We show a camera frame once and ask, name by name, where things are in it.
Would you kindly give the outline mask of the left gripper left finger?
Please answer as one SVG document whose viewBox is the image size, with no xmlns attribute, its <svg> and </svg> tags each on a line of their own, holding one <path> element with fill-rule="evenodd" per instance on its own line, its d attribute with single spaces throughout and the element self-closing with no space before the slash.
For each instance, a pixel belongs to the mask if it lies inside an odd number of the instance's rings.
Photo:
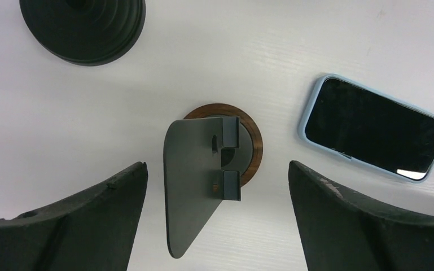
<svg viewBox="0 0 434 271">
<path fill-rule="evenodd" d="M 0 219 L 0 270 L 127 270 L 148 182 L 137 162 L 47 206 Z"/>
</svg>

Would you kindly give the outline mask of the wooden base phone stand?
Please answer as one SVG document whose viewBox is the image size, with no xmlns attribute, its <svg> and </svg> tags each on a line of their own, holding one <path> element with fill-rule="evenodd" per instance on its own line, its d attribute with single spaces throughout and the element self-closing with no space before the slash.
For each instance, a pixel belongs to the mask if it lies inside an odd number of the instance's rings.
<svg viewBox="0 0 434 271">
<path fill-rule="evenodd" d="M 261 132 L 238 107 L 211 103 L 169 126 L 163 147 L 166 239 L 181 258 L 225 200 L 240 201 L 264 154 Z"/>
</svg>

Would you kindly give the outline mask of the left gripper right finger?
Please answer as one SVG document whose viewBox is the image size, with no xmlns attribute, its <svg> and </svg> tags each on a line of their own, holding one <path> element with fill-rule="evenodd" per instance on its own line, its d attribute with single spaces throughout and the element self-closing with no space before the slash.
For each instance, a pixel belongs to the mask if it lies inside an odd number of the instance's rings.
<svg viewBox="0 0 434 271">
<path fill-rule="evenodd" d="M 434 270 L 434 216 L 338 184 L 299 161 L 288 184 L 309 270 Z"/>
</svg>

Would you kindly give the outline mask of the light blue case phone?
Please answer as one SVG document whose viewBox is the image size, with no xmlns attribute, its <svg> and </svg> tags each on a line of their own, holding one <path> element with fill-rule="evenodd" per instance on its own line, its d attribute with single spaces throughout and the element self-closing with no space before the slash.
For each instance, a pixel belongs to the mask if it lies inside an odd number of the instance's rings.
<svg viewBox="0 0 434 271">
<path fill-rule="evenodd" d="M 341 75 L 318 78 L 297 127 L 307 144 L 421 183 L 434 166 L 434 114 Z"/>
</svg>

